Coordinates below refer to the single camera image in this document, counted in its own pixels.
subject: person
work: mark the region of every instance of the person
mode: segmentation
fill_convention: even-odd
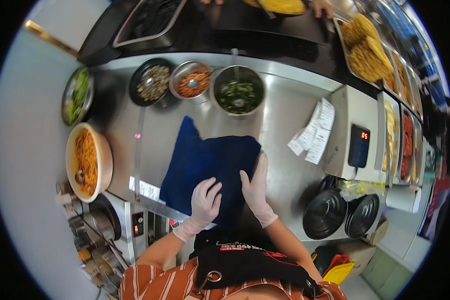
[[[268,157],[262,153],[252,181],[245,171],[240,171],[240,178],[245,202],[275,248],[266,243],[258,246],[229,242],[234,237],[225,242],[213,240],[210,233],[214,229],[204,230],[217,217],[222,198],[219,193],[222,183],[216,183],[212,177],[194,189],[191,217],[153,243],[135,266],[126,269],[120,299],[347,299],[338,285],[324,282],[305,246],[266,202],[267,170]],[[202,235],[206,237],[204,242],[211,245],[165,272],[167,261],[195,235],[195,248]]]
[[[211,0],[200,0],[200,2],[209,4]],[[322,16],[322,10],[325,10],[325,12],[327,13],[327,18],[331,19],[334,16],[334,6],[328,0],[312,0],[312,2],[316,18],[320,18]],[[217,5],[222,5],[224,3],[224,0],[215,0],[215,3]]]

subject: blue cloth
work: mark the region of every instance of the blue cloth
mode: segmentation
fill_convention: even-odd
[[[202,141],[193,120],[184,117],[162,182],[160,199],[190,216],[193,189],[201,181],[216,177],[216,182],[222,183],[222,202],[213,222],[234,225],[245,204],[239,171],[245,171],[252,180],[261,147],[252,136],[224,136]]]

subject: bowl of chopped green onion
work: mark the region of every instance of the bowl of chopped green onion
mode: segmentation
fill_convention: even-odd
[[[76,69],[62,96],[62,120],[67,126],[82,122],[94,99],[94,77],[85,67]]]
[[[210,97],[219,110],[233,117],[252,115],[264,102],[266,88],[260,75],[245,66],[229,66],[217,72]]]

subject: beige bowl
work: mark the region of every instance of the beige bowl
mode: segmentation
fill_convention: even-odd
[[[80,184],[75,181],[75,174],[77,173],[78,159],[75,154],[75,139],[78,137],[82,129],[88,130],[93,139],[95,145],[95,152],[97,154],[97,184],[93,195],[89,196],[88,193],[82,191]],[[77,197],[86,203],[90,203],[95,200],[98,194],[104,192],[112,180],[113,173],[113,159],[112,150],[105,136],[96,132],[88,123],[78,123],[68,136],[65,150],[65,164],[66,175],[73,192]]]

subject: gold metal bar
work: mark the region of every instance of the gold metal bar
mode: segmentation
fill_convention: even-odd
[[[47,43],[58,47],[60,50],[70,54],[71,56],[78,57],[78,51],[70,47],[69,45],[63,43],[59,39],[55,38],[53,35],[49,34],[45,31],[40,25],[33,22],[32,20],[28,20],[23,24],[23,28],[30,32],[31,34],[36,35]]]

